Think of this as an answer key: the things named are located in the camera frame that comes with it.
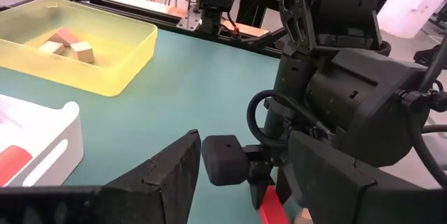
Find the orange-red cylinder block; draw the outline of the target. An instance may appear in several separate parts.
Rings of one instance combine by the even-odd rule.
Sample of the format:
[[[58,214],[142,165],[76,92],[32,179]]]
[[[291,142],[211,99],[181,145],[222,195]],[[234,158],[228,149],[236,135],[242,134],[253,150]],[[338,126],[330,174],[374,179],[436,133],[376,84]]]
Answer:
[[[0,152],[0,187],[4,187],[33,156],[16,145],[10,145]]]

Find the white plastic bin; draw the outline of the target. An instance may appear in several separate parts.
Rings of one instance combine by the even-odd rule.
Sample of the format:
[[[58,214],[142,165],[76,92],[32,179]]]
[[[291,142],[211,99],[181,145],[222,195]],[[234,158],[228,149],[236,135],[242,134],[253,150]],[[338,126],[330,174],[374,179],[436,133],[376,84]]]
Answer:
[[[52,109],[0,94],[0,152],[16,145],[33,158],[4,186],[60,186],[84,155],[80,107]]]

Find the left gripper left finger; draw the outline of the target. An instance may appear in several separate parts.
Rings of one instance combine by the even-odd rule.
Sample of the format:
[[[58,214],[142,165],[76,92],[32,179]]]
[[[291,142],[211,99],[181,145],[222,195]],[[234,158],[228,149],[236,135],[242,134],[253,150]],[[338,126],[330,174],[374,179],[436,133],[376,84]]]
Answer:
[[[103,186],[0,188],[0,224],[187,224],[200,149],[190,130]]]

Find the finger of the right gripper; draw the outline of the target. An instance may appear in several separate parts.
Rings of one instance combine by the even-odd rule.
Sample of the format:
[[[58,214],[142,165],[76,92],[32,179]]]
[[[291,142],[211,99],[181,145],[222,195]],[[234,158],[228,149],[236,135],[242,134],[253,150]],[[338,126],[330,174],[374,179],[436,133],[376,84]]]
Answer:
[[[272,179],[261,179],[259,181],[250,181],[249,189],[251,194],[251,203],[255,210],[258,210],[262,205],[263,198],[265,196],[268,186],[272,185]]]
[[[281,204],[284,204],[291,196],[291,188],[284,173],[277,174],[275,191]]]

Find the black aluminium table frame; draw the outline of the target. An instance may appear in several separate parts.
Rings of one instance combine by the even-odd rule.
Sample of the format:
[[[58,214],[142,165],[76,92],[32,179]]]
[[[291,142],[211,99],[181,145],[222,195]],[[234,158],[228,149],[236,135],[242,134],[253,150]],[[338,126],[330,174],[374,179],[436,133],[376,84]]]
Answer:
[[[200,15],[181,8],[163,5],[149,0],[70,0],[93,8],[123,15],[143,22],[155,24],[158,28],[180,33],[194,38],[200,38],[231,47],[279,58],[281,50],[277,42],[286,32],[284,29],[266,31],[245,24],[236,26],[242,34],[242,39],[235,39],[230,31],[233,25],[228,20],[222,20],[222,31],[211,36],[199,31]]]

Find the yellow-green plastic bin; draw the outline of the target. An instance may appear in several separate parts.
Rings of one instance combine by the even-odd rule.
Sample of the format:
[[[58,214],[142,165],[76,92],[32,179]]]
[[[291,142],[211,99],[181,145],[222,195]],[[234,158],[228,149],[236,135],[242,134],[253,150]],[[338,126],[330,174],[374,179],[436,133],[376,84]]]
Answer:
[[[90,44],[94,63],[41,52],[58,29]],[[102,96],[117,96],[154,54],[156,25],[66,0],[34,0],[0,12],[0,67]]]

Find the green table mat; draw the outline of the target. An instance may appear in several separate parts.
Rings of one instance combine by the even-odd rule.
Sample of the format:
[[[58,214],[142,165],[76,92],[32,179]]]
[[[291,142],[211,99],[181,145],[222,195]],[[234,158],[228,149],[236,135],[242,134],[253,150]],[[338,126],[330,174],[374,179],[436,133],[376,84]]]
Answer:
[[[190,130],[253,143],[247,106],[271,90],[278,60],[159,32],[150,61],[117,96],[101,96],[0,67],[0,94],[51,108],[80,107],[84,155],[67,186],[103,186]],[[243,183],[213,186],[200,166],[187,224],[260,224]]]

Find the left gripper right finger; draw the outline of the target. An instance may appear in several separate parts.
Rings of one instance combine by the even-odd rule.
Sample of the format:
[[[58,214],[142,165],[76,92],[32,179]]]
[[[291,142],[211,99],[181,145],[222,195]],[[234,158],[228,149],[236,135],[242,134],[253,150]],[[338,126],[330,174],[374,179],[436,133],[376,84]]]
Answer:
[[[447,189],[424,189],[304,133],[289,163],[314,224],[447,224]]]

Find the small tan wooden cube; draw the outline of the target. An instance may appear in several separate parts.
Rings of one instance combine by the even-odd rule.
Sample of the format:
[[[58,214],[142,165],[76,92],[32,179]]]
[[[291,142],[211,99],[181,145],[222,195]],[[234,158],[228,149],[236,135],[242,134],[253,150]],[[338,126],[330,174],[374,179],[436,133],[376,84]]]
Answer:
[[[88,64],[93,64],[95,62],[93,48],[87,41],[72,43],[70,47],[74,59]]]

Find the long red block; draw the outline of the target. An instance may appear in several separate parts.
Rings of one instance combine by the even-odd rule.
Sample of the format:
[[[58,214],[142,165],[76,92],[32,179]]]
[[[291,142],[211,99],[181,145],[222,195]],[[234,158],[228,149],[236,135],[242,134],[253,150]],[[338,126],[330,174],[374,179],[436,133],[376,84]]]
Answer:
[[[268,186],[258,210],[261,224],[290,224],[274,186]]]

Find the brown wooden block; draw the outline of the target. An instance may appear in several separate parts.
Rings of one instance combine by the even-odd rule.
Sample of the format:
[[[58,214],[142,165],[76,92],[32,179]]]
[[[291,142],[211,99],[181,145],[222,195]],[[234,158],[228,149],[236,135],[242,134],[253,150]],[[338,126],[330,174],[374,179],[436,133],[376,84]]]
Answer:
[[[61,43],[66,47],[70,47],[72,44],[79,43],[80,39],[65,27],[58,28],[47,41],[55,43]]]

